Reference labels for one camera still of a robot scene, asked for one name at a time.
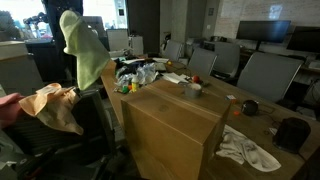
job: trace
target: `yellow object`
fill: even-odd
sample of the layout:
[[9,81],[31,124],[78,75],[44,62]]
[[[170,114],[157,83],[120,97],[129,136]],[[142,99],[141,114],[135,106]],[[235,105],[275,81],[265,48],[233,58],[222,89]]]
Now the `yellow object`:
[[139,79],[137,75],[133,75],[131,83],[132,83],[132,91],[136,92],[139,89]]

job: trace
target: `glass wall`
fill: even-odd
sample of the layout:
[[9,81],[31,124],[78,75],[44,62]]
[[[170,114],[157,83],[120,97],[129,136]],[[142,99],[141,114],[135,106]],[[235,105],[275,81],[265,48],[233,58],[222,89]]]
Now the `glass wall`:
[[83,0],[84,16],[101,16],[105,29],[127,29],[125,0]]
[[32,38],[52,38],[49,24],[44,22],[37,23],[36,27],[30,24],[31,34],[28,34],[28,26],[24,23],[24,19],[38,16],[40,12],[45,13],[41,0],[0,0],[0,10],[9,11],[16,28],[20,30],[20,34],[24,39]]

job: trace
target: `yellow-green cloth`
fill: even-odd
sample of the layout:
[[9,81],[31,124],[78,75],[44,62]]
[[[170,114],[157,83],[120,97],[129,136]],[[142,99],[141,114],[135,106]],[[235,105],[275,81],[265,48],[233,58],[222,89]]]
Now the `yellow-green cloth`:
[[77,57],[78,86],[84,90],[100,77],[110,55],[82,17],[75,12],[63,12],[60,27],[66,40],[64,52]]

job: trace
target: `fabric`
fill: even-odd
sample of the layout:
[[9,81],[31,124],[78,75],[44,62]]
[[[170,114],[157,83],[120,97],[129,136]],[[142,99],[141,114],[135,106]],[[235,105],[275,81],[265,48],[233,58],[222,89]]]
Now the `fabric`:
[[48,127],[82,135],[83,129],[71,114],[73,106],[79,101],[73,89],[74,87],[61,88],[60,84],[52,83],[19,103],[27,114],[36,116]]
[[252,167],[263,172],[274,171],[281,167],[271,154],[228,125],[225,126],[223,141],[216,154],[229,157],[239,164],[243,164],[246,160]]
[[23,113],[19,100],[23,99],[19,93],[9,94],[0,98],[0,127],[5,128],[13,124],[17,117]]
[[60,27],[66,40],[64,52],[77,57],[78,86],[84,90],[100,77],[110,55],[75,12],[65,11],[60,18]]

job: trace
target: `brown cardboard box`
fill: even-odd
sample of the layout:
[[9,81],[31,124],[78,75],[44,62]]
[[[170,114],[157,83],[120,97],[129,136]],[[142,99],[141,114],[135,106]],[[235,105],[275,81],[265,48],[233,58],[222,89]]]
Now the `brown cardboard box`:
[[122,98],[125,136],[143,178],[199,179],[220,142],[229,103],[164,80]]

